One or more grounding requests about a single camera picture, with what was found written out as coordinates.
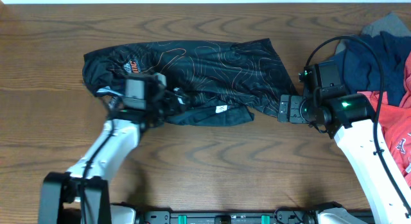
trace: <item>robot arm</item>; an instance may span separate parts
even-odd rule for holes
[[[300,74],[304,82],[303,96],[282,95],[280,122],[307,123],[323,126],[330,138],[352,165],[371,206],[376,223],[411,223],[408,211],[393,186],[380,160],[373,138],[374,109],[362,94],[347,95],[341,84],[337,66],[323,62],[307,66]],[[382,157],[408,203],[411,190],[399,171],[378,125]],[[341,217],[325,210],[319,223],[345,223]]]
[[[189,106],[189,98],[180,89],[166,90],[166,79],[161,74],[129,74],[124,95],[106,87],[97,93],[121,98],[124,107],[109,112],[102,133],[84,157],[65,173],[49,173],[44,179],[41,224],[59,223],[63,203],[72,202],[82,203],[83,223],[140,224],[133,207],[110,204],[109,183],[145,130],[161,126],[166,117],[182,113]]]

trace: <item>green led light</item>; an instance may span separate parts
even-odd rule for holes
[[[351,104],[348,104],[347,102],[342,102],[342,106],[344,107],[344,108],[346,108],[347,106],[350,106]]]

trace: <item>green connector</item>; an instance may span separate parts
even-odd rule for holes
[[[270,224],[270,216],[261,215],[261,224]]]
[[[187,224],[187,216],[179,215],[179,224]]]

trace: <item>gray cloth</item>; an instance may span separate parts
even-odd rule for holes
[[[391,12],[385,17],[378,19],[368,26],[365,26],[361,31],[361,35],[370,35],[371,37],[375,37],[379,35],[381,31],[386,31],[395,37],[411,37],[411,31],[394,12]],[[345,43],[342,40],[335,49],[335,54],[343,51],[344,49]]]

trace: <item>garment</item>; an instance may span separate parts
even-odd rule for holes
[[[400,107],[388,105],[387,93],[384,92],[379,122],[391,155],[408,186],[411,186],[411,54],[407,58],[404,74],[407,93],[401,100]],[[376,109],[379,93],[362,94],[368,97],[372,107]]]
[[[405,60],[411,51],[411,37],[395,37],[381,32],[377,37],[360,35],[376,52],[383,65],[385,90],[389,105],[398,106],[405,94],[403,87]],[[346,42],[347,49],[330,58],[340,71],[349,93],[380,89],[380,72],[371,52],[361,44]]]
[[[161,73],[167,88],[179,87],[192,107],[167,122],[229,126],[254,119],[247,106],[277,117],[282,94],[296,95],[269,39],[246,43],[167,41],[107,47],[84,55],[83,79],[95,94],[109,86],[124,91],[124,73]],[[216,112],[218,107],[225,110]]]
[[[404,89],[405,95],[399,104],[400,108],[411,108],[411,53],[404,67]]]
[[[373,22],[372,24],[365,26],[361,35],[370,35],[375,37],[380,35],[381,31],[386,31],[396,37],[410,37],[411,31],[405,26],[403,21],[394,13],[391,12],[381,19]],[[345,41],[341,40],[337,48],[335,49],[335,54],[343,51],[345,49]]]

